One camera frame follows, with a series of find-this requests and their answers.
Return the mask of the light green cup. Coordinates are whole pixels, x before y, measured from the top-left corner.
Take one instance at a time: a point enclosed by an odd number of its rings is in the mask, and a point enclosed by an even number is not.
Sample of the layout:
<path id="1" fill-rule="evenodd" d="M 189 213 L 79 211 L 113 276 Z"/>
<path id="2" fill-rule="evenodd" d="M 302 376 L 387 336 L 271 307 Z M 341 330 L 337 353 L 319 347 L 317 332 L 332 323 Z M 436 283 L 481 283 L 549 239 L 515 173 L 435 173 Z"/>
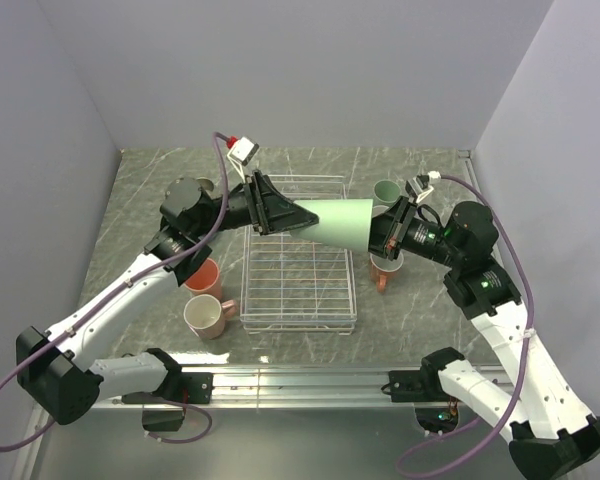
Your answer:
<path id="1" fill-rule="evenodd" d="M 380 180 L 373 186 L 373 202 L 375 206 L 392 206 L 401 196 L 401 187 L 388 179 Z"/>

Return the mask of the salmon mug white inside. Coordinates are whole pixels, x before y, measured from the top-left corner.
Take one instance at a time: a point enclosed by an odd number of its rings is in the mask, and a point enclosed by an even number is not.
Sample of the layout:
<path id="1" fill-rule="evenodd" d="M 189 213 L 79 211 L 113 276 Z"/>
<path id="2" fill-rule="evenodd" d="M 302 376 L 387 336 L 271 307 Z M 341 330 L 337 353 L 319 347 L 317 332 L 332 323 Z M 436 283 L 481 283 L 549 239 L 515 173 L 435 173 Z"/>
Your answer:
<path id="1" fill-rule="evenodd" d="M 369 256 L 369 261 L 370 277 L 376 286 L 376 291 L 378 293 L 384 293 L 389 280 L 402 268 L 404 264 L 404 255 L 400 253 L 396 259 L 390 260 L 371 254 Z"/>

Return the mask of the pale green tumbler cup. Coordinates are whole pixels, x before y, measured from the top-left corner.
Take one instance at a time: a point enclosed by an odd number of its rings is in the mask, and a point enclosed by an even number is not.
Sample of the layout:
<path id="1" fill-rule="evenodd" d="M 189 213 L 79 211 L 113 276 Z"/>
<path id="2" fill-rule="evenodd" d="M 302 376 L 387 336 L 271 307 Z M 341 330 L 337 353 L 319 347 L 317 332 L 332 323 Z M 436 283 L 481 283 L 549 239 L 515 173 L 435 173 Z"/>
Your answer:
<path id="1" fill-rule="evenodd" d="M 297 200 L 296 204 L 316 214 L 319 222 L 292 230 L 292 237 L 352 252 L 368 252 L 371 199 Z"/>

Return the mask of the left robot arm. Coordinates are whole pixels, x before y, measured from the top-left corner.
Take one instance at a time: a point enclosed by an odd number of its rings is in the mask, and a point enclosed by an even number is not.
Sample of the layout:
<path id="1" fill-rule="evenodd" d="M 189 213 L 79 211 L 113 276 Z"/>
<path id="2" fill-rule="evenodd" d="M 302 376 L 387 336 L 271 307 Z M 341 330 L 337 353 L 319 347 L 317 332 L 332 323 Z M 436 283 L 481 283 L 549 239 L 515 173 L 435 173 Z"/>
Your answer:
<path id="1" fill-rule="evenodd" d="M 178 178 L 168 186 L 160 213 L 159 231 L 114 283 L 69 318 L 44 332 L 30 327 L 16 340 L 16 359 L 27 364 L 18 384 L 60 425 L 110 397 L 143 393 L 169 402 L 179 396 L 182 367 L 163 350 L 103 355 L 137 316 L 201 267 L 211 253 L 204 239 L 243 226 L 273 234 L 319 222 L 260 171 L 218 198 L 198 180 Z"/>

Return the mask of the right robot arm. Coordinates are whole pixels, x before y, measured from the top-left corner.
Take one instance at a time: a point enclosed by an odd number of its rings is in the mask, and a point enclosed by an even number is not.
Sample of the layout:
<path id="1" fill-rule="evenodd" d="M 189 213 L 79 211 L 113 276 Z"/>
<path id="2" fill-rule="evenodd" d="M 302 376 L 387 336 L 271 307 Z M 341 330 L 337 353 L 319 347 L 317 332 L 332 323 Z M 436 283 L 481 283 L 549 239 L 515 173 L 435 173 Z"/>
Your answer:
<path id="1" fill-rule="evenodd" d="M 532 296 L 521 294 L 492 254 L 499 238 L 491 209 L 457 204 L 446 223 L 418 215 L 400 198 L 371 220 L 369 250 L 386 259 L 407 251 L 447 267 L 444 287 L 486 340 L 514 386 L 505 392 L 448 347 L 422 361 L 420 386 L 455 398 L 501 437 L 527 479 L 558 479 L 600 454 L 600 416 L 574 393 L 533 327 Z"/>

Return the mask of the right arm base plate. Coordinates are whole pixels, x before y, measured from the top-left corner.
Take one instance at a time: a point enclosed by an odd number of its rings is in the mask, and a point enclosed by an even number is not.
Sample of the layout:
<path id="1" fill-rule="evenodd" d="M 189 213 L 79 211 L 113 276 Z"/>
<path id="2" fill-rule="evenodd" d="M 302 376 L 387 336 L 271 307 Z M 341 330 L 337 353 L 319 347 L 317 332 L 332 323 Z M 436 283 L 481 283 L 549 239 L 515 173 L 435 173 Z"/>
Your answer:
<path id="1" fill-rule="evenodd" d="M 391 370 L 388 382 L 381 392 L 391 397 L 393 403 L 447 402 L 452 396 L 442 390 L 436 372 L 426 369 Z"/>

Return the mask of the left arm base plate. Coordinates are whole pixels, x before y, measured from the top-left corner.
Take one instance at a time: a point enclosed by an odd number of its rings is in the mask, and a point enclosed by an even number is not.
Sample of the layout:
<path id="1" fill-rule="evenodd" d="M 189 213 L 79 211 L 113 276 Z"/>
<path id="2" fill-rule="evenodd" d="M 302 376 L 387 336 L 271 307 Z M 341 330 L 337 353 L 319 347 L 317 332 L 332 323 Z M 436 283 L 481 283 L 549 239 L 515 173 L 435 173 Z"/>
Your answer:
<path id="1" fill-rule="evenodd" d="M 167 380 L 158 393 L 137 392 L 121 397 L 123 404 L 165 402 L 208 405 L 211 402 L 214 375 L 211 372 L 182 372 L 177 380 Z"/>

